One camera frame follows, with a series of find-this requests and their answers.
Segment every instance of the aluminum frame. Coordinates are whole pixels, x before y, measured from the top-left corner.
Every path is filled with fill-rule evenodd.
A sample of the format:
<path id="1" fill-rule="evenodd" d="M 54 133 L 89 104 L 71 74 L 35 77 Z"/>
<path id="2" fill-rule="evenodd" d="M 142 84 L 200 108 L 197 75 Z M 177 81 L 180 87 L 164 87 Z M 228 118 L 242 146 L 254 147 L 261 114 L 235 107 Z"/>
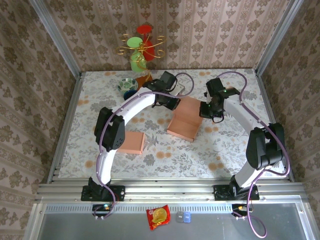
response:
<path id="1" fill-rule="evenodd" d="M 276 121 L 274 112 L 272 110 L 272 107 L 271 107 L 271 104 L 270 104 L 270 101 L 269 101 L 269 98 L 268 98 L 268 95 L 267 95 L 267 91 L 265 89 L 265 85 L 264 85 L 264 83 L 262 81 L 262 77 L 261 77 L 259 72 L 256 72 L 255 75 L 256 75 L 257 82 L 258 82 L 258 85 L 259 85 L 259 88 L 260 88 L 260 92 L 261 92 L 261 95 L 262 95 L 262 99 L 263 99 L 263 102 L 264 102 L 264 105 L 265 105 L 266 113 L 268 114 L 268 117 L 269 117 L 269 120 L 271 121 L 271 123 L 274 124 L 277 121 Z M 285 159 L 282 160 L 282 164 L 283 164 L 283 166 L 286 166 L 286 160 Z M 291 182 L 295 182 L 295 177 L 294 177 L 294 174 L 292 173 L 292 169 L 290 169 L 290 172 L 289 172 L 287 177 L 289 178 L 289 180 Z"/>
<path id="2" fill-rule="evenodd" d="M 114 179 L 111 182 L 113 185 L 126 186 L 124 202 L 121 202 L 121 205 L 125 206 L 135 206 L 136 204 L 180 204 L 181 206 L 201 204 L 203 206 L 214 206 L 246 203 L 242 200 L 215 201 L 213 185 L 228 183 L 228 179 L 207 178 L 135 178 Z M 82 206 L 84 204 L 104 203 L 81 201 L 82 186 L 85 184 L 87 184 L 85 178 L 78 180 L 59 178 L 51 184 L 40 184 L 24 239 L 36 240 L 38 238 L 43 217 L 46 214 L 46 207 L 49 204 Z M 302 183 L 290 182 L 287 179 L 262 179 L 256 185 L 258 186 L 260 200 L 253 201 L 253 204 L 295 203 L 307 239 L 320 239 L 319 229 Z"/>
<path id="3" fill-rule="evenodd" d="M 256 66 L 256 72 L 259 75 L 262 75 L 262 73 L 266 69 L 268 63 L 270 62 L 272 56 L 275 54 L 281 40 L 285 36 L 290 24 L 295 18 L 303 2 L 304 0 L 291 0 L 289 2 L 288 6 L 286 7 L 283 13 L 282 18 L 280 19 L 274 33 L 272 34 L 272 37 L 268 45 L 265 48 L 264 53 L 262 54 Z"/>
<path id="4" fill-rule="evenodd" d="M 45 29 L 52 38 L 56 48 L 62 55 L 65 63 L 68 65 L 70 71 L 75 78 L 78 78 L 81 74 L 81 70 L 70 52 L 68 45 L 66 44 L 64 38 L 62 37 L 55 21 L 51 17 L 51 14 L 43 0 L 30 0 L 36 14 L 39 16 L 41 22 L 43 23 Z"/>
<path id="5" fill-rule="evenodd" d="M 75 116 L 75 112 L 76 112 L 76 108 L 77 108 L 77 103 L 79 101 L 79 97 L 80 97 L 80 93 L 81 93 L 82 85 L 84 83 L 85 76 L 86 76 L 86 73 L 81 74 L 81 76 L 78 78 L 78 80 L 76 81 L 76 83 L 74 85 L 74 89 L 73 89 L 73 93 L 72 93 L 71 100 L 69 103 L 69 107 L 68 107 L 68 110 L 65 115 L 65 119 L 64 119 L 63 126 L 62 126 L 59 141 L 56 146 L 56 150 L 55 150 L 55 153 L 53 156 L 51 168 L 50 168 L 50 171 L 49 171 L 49 174 L 47 177 L 47 181 L 46 181 L 47 184 L 52 181 L 56 167 L 60 166 L 61 161 L 64 157 L 69 134 L 70 134 L 70 130 L 71 130 L 71 126 L 72 126 L 72 122 L 74 120 L 74 116 Z"/>

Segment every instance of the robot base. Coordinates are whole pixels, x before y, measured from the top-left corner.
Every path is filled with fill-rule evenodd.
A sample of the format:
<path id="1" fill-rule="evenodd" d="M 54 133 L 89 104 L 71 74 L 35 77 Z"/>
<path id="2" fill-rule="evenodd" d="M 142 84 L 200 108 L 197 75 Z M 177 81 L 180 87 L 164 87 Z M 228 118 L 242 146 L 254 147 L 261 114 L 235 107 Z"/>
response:
<path id="1" fill-rule="evenodd" d="M 126 195 L 126 187 L 121 185 L 110 185 L 107 184 L 109 188 L 113 191 L 116 201 L 123 202 L 125 200 Z M 96 184 L 92 177 L 89 178 L 88 185 L 83 186 L 81 193 L 81 201 L 83 202 L 112 202 L 113 197 L 109 193 L 109 191 L 99 185 Z"/>
<path id="2" fill-rule="evenodd" d="M 243 200 L 246 201 L 248 199 L 249 187 L 241 189 L 239 191 L 234 191 L 231 185 L 214 185 L 213 193 L 215 201 L 234 201 L 234 200 Z M 259 192 L 258 187 L 256 185 L 253 186 L 251 195 L 251 200 L 259 200 Z"/>

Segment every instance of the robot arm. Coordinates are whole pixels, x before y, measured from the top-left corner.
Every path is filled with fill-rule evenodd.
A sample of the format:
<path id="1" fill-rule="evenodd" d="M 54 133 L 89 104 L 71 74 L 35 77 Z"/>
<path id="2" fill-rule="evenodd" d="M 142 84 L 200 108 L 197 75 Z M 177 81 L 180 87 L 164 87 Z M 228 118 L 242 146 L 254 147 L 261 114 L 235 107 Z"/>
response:
<path id="1" fill-rule="evenodd" d="M 265 169 L 283 159 L 283 152 L 276 140 L 266 131 L 261 121 L 268 123 L 267 119 L 259 116 L 252 108 L 246 110 L 240 102 L 239 91 L 235 88 L 226 89 L 219 78 L 206 83 L 207 100 L 201 102 L 199 115 L 215 121 L 215 118 L 224 119 L 224 112 L 232 115 L 249 135 L 246 148 L 247 162 L 242 169 L 231 178 L 228 194 L 232 199 L 240 198 L 248 192 L 248 188 L 256 177 Z M 269 128 L 284 145 L 284 129 L 279 123 L 269 124 Z"/>
<path id="2" fill-rule="evenodd" d="M 103 184 L 108 184 L 111 180 L 111 167 L 114 161 L 117 149 L 125 141 L 125 126 L 141 110 L 150 106 L 159 104 L 170 110 L 174 110 L 180 102 L 179 98 L 173 98 L 178 95 L 184 87 L 181 84 L 177 87 L 177 78 L 171 73 L 165 71 L 160 79 L 144 83 L 139 91 L 115 108 L 115 111 L 106 107 L 100 110 L 97 123 L 94 130 L 96 142 L 100 144 L 103 128 L 107 120 L 114 114 L 111 123 L 107 126 L 103 135 L 102 146 L 105 148 L 100 153 L 99 161 L 96 166 L 97 175 L 92 179 L 97 184 L 100 178 Z"/>

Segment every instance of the floral tablecloth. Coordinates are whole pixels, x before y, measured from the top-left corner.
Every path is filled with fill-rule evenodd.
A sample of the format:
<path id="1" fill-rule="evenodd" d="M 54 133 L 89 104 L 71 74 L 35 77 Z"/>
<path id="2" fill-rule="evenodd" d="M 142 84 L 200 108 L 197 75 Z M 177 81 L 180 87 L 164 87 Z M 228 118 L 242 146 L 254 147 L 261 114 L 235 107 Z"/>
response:
<path id="1" fill-rule="evenodd" d="M 189 73 L 195 81 L 191 97 L 205 101 L 206 82 L 226 69 L 212 70 L 169 70 L 172 74 Z M 248 79 L 244 99 L 262 117 L 268 119 L 257 78 L 252 69 L 238 69 Z M 154 79 L 163 70 L 152 71 Z M 94 129 L 101 108 L 113 108 L 123 102 L 117 90 L 118 82 L 124 78 L 140 77 L 141 73 L 132 71 L 94 71 L 86 72 L 68 137 L 66 150 L 59 172 L 60 178 L 88 178 L 95 174 L 98 145 Z M 191 88 L 187 76 L 178 77 L 185 85 L 185 93 Z M 238 90 L 244 80 L 232 73 L 224 75 L 222 83 Z M 231 116 L 221 123 L 214 124 L 204 119 L 194 142 L 188 142 L 167 133 L 173 113 L 165 107 L 147 107 L 126 125 L 126 131 L 145 133 L 144 149 L 141 155 L 116 153 L 112 178 L 150 178 L 150 177 L 196 177 L 229 178 L 245 164 L 248 135 Z M 283 171 L 280 162 L 274 168 Z M 271 174 L 264 177 L 275 177 Z"/>

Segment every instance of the black mount plate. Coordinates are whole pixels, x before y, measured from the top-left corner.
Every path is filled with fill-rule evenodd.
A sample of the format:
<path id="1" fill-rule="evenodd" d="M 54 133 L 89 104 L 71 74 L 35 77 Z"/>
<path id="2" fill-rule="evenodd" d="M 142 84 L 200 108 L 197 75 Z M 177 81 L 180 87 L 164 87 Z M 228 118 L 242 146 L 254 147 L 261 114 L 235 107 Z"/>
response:
<path id="1" fill-rule="evenodd" d="M 126 195 L 126 187 L 121 185 L 110 185 L 109 188 L 113 191 L 115 195 L 115 201 L 123 202 Z M 111 193 L 108 193 L 106 197 L 102 199 L 100 194 L 92 191 L 90 186 L 83 186 L 81 193 L 81 201 L 83 202 L 112 202 L 113 198 Z"/>
<path id="2" fill-rule="evenodd" d="M 247 200 L 248 199 L 248 192 L 244 191 L 243 193 L 239 194 L 238 196 L 232 196 L 230 193 L 230 186 L 229 185 L 214 185 L 213 186 L 213 193 L 214 193 L 214 200 L 215 201 L 234 201 L 234 200 Z M 251 195 L 251 200 L 259 200 L 259 192 L 258 187 L 255 185 L 253 186 Z"/>

